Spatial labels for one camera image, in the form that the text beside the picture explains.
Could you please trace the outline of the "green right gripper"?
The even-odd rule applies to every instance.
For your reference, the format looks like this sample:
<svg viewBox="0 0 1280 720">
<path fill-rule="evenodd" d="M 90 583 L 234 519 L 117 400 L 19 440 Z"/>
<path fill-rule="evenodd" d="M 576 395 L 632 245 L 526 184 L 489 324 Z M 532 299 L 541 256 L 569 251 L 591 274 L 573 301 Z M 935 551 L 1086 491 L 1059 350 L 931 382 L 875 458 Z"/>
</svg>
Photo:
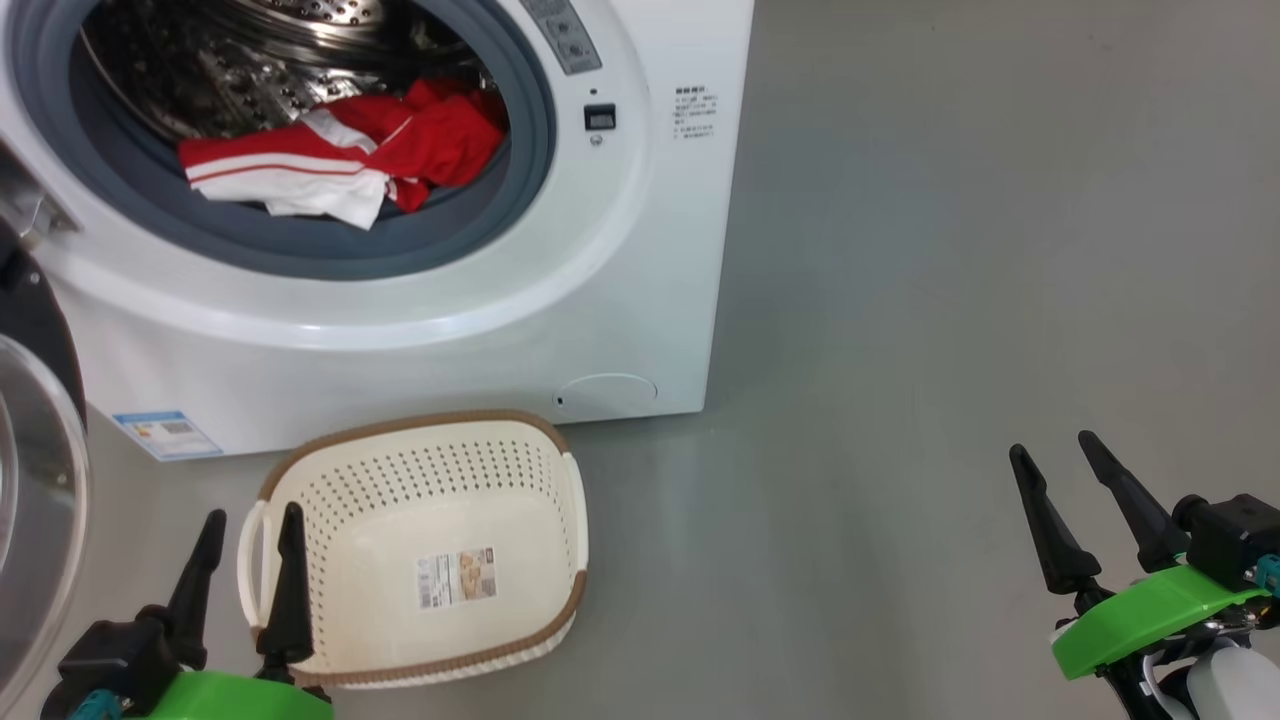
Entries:
<svg viewBox="0 0 1280 720">
<path fill-rule="evenodd" d="M 1174 568 L 1190 547 L 1189 536 L 1175 527 L 1170 512 L 1094 432 L 1080 430 L 1078 443 L 1094 478 L 1111 492 L 1120 509 L 1135 541 L 1139 565 L 1147 573 L 1157 573 L 1055 632 L 1052 655 L 1068 680 L 1089 676 L 1098 667 L 1184 632 L 1224 609 L 1268 596 L 1257 585 L 1230 591 L 1192 566 Z M 1060 516 L 1042 471 L 1023 445 L 1012 445 L 1007 455 L 1047 591 L 1098 592 L 1096 577 L 1101 565 L 1079 546 Z"/>
</svg>

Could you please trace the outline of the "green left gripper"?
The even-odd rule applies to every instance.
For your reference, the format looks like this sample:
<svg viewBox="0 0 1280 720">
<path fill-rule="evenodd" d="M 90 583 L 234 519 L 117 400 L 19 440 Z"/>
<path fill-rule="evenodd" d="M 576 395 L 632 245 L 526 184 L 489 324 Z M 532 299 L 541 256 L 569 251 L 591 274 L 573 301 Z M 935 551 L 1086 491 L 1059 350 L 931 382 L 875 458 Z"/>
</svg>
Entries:
<svg viewBox="0 0 1280 720">
<path fill-rule="evenodd" d="M 177 661 L 205 669 L 209 651 L 204 641 L 212 574 L 219 569 L 227 512 L 212 510 L 179 575 L 166 610 L 168 644 Z M 268 625 L 256 648 L 262 666 L 256 676 L 221 671 L 179 673 L 150 705 L 131 710 L 132 719 L 333 719 L 332 701 L 306 689 L 291 666 L 315 653 L 310 607 L 305 511 L 297 502 L 285 506 L 276 542 L 279 568 Z"/>
</svg>

